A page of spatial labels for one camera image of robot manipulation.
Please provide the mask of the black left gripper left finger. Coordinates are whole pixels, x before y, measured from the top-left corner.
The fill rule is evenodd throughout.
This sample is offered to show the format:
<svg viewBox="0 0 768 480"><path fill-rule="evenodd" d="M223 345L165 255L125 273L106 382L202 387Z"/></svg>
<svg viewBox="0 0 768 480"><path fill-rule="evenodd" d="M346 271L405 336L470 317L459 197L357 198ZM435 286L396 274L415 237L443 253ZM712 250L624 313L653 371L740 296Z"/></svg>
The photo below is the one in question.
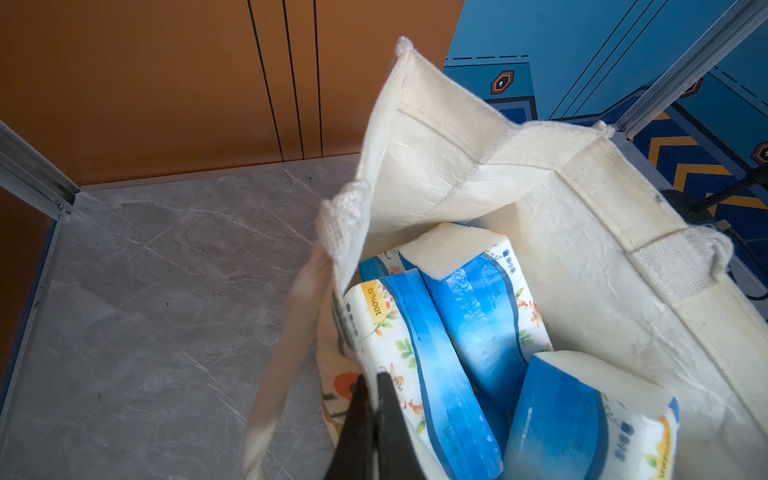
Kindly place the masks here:
<svg viewBox="0 0 768 480"><path fill-rule="evenodd" d="M359 376L325 480L374 478L374 426L368 384L363 376Z"/></svg>

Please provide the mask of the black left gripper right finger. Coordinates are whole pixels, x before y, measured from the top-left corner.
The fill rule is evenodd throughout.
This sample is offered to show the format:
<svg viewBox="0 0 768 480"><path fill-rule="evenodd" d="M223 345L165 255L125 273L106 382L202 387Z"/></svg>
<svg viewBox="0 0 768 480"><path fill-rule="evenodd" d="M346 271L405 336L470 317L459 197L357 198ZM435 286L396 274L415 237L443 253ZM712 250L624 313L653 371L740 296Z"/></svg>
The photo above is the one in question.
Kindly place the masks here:
<svg viewBox="0 0 768 480"><path fill-rule="evenodd" d="M374 438L378 456L378 478L424 480L409 428L401 413L396 390L388 373L376 376L378 406Z"/></svg>

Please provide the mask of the row tissue pack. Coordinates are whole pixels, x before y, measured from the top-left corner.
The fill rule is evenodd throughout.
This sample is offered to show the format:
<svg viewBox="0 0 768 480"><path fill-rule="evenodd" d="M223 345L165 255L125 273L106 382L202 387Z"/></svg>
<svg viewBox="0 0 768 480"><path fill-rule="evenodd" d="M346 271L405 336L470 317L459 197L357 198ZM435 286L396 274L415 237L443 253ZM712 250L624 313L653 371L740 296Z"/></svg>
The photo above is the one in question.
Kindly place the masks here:
<svg viewBox="0 0 768 480"><path fill-rule="evenodd" d="M480 393L515 410L534 354L551 340L510 240L441 223L418 238L362 261L363 280L416 270Z"/></svg>

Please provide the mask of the cream floral canvas bag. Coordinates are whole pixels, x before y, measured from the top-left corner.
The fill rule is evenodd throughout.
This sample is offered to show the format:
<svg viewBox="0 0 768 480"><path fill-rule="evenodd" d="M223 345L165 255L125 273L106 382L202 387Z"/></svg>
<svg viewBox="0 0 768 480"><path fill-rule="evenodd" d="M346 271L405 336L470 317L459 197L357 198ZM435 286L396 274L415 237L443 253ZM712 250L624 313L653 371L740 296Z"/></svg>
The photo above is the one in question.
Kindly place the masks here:
<svg viewBox="0 0 768 480"><path fill-rule="evenodd" d="M727 276L733 246L687 225L603 123L507 120L400 38L354 179L323 202L248 419L242 474L263 461L311 344L323 379L359 357L341 297L359 261L434 225L507 235L558 347L674 394L678 479L767 475L767 324Z"/></svg>

